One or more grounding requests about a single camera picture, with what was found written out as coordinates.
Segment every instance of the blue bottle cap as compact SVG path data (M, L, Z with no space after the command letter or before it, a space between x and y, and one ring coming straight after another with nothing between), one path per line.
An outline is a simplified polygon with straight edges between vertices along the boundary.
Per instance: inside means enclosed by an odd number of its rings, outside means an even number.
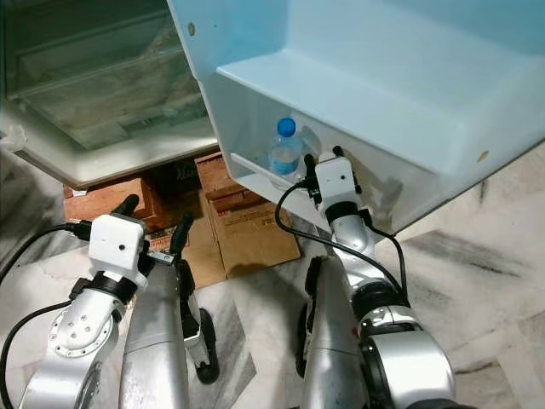
M288 138L295 133L295 121L291 118L282 118L276 127L280 136Z

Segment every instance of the bottle label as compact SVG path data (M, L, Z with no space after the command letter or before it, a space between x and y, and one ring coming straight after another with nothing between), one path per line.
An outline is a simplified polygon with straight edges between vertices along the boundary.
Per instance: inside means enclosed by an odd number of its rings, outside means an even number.
M299 165L299 158L291 162L280 162L278 160L272 160L272 168L279 175L288 175L291 172L295 172Z

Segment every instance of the refrigerator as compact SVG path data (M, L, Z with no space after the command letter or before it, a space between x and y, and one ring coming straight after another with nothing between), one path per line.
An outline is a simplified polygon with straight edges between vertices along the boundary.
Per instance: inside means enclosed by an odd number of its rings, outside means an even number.
M0 144L87 187L219 144L273 202L276 123L339 145L395 233L545 136L540 0L3 4ZM304 192L285 207L329 229Z

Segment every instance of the black rubber part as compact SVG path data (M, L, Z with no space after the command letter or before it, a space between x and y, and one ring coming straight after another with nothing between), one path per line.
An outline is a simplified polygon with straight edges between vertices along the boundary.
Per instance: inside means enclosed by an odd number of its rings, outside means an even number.
M320 267L322 267L322 257L313 257L308 265L307 277L305 278L305 291L312 298L316 297Z
M210 317L209 312L204 308L201 308L200 312L201 330L204 333L204 342L208 349L210 364L205 365L203 362L201 362L200 366L195 364L195 370L197 372L198 380L201 381L201 383L208 385L214 383L220 376L220 364L218 362L218 355L215 351L215 329L212 317Z
M88 288L113 294L115 297L119 298L123 304L127 304L136 293L138 285L124 277L119 281L109 279L104 276L103 271L99 271L96 273L93 281L91 281L91 284L88 285Z
M74 224L72 233L80 240L89 241L91 239L91 222L82 220Z
M305 155L305 166L307 167L307 175L305 177L305 186L308 191L308 197L314 199L314 204L319 205L322 203L322 195L320 194L320 186L318 179L316 178L316 164L314 163L314 156L310 153Z
M131 216L133 214L133 211L135 211L138 202L140 202L140 198L138 197L138 195L130 194L118 207L112 210L112 213L117 213L124 216Z
M328 207L325 211L327 222L331 224L335 219L343 216L357 215L358 206L354 202L339 202Z
M195 280L193 279L191 267L183 259L177 259L174 267L180 281L180 301L186 301L195 291Z
M344 152L342 151L342 148L339 146L339 145L335 145L333 147L333 153L335 154L335 156L337 156L338 158L340 156L344 156Z
M194 337L198 334L198 322L191 314L189 302L180 300L181 331L184 337Z
M419 400L409 406L407 409L476 409L473 406L459 405L448 399L427 399Z
M85 290L89 285L91 284L90 279L77 279L76 284L72 287L72 290L70 291L70 298L72 301L74 301L77 296L79 296L83 290Z
M305 304L299 313L297 323L297 351L295 352L295 370L300 377L305 377L307 361L304 358L305 342L307 341L307 305Z
M394 409L390 387L378 348L372 338L365 339L360 348L363 355L362 372L369 393L370 407Z
M187 211L184 213L184 216L181 218L176 230L170 238L170 254L181 254L186 246L187 235L189 234L189 229L193 224L193 214Z
M138 256L138 271L144 276L147 277L150 275L150 272L155 267L155 259L147 255L147 252L150 250L150 242L144 240L144 246L140 255Z
M367 313L379 307L388 305L403 305L408 307L399 294L387 283L377 281L364 285L352 295L352 310L356 319L360 321Z

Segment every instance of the black cable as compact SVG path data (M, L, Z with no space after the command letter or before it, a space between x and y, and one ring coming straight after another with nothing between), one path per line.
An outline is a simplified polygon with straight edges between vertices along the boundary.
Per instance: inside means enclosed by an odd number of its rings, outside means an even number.
M395 246L396 250L398 251L399 276L401 277L401 289L403 290L404 299L408 302L409 291L407 290L407 273L405 272L405 257L403 255L403 250L401 249L401 245L399 244L398 240L395 238L394 235L383 232L382 230L379 230L378 228L375 228L373 226L373 223L370 221L370 219L369 219L369 222L365 222L365 225L370 229L370 231L376 234L379 234L386 239L389 239Z
M73 227L77 223L65 223L65 224L58 224L56 226L52 226L51 228L46 228L40 233L36 233L33 236L31 236L16 252L11 256L11 258L8 260L6 265L2 268L2 271L0 271L0 285L2 284L3 279L6 278L6 275L8 275L8 271L14 266L14 264L17 262L21 254L23 254L36 240L39 238L45 236L48 233L52 232L58 232L60 230L73 230Z
M323 239L320 236L316 236L314 234L302 232L301 230L297 230L295 228L290 228L289 226L286 226L285 224L282 223L282 221L280 220L280 210L282 209L282 203L286 200L286 198L288 197L288 195L290 195L290 193L292 193L293 191L295 191L296 189L298 189L300 187L305 187L305 186L306 186L306 183L304 181L300 181L300 182L296 183L295 185L291 186L290 188L288 188L282 194L282 196L280 197L280 200L278 201L278 204L276 205L276 208L274 209L274 220L275 220L276 224L278 224L278 226L282 230L284 230L285 232L294 234L296 236L301 236L301 237L304 237L306 239L318 241L319 243L322 243L323 245L329 245L331 247L335 247L336 249L339 249L341 251L345 251L346 253L350 254L351 256L355 256L355 257L360 258L361 260L369 263L374 268L377 268L378 270L380 270L386 276L386 278L388 278L390 280L390 282L392 283L392 285L396 289L396 291L401 296L403 296L403 294L404 294L403 289L399 286L398 281L390 274L390 272L388 270L386 270L386 268L384 266L382 266L382 264L380 264L376 260L373 260L371 257L367 257L365 254L361 254L360 252L358 252L358 251L356 251L354 249L351 249L350 247L346 247L345 245L340 245L338 243L335 243L334 241Z
M6 367L8 364L9 347L11 346L11 343L14 340L17 331L20 330L23 325L25 325L33 318L48 313L50 311L55 311L59 308L68 307L71 303L72 301L61 302L60 304L50 305L49 307L34 311L33 313L28 314L17 324L15 324L15 326L9 332L8 336L6 337L6 341L2 347L2 353L0 354L0 395L2 396L2 403L6 409L14 409L13 405L11 404L11 400L9 399L8 387L6 385Z

